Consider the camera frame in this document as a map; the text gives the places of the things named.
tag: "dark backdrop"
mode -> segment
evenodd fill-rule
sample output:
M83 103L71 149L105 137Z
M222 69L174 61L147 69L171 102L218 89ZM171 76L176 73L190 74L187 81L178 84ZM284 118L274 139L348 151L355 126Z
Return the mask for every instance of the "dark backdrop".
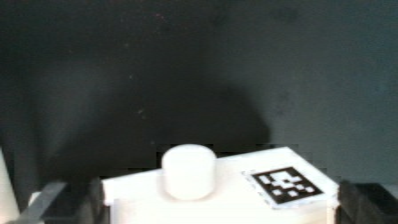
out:
M336 180L398 174L396 1L0 3L0 141L18 202L156 168L174 144L290 145Z

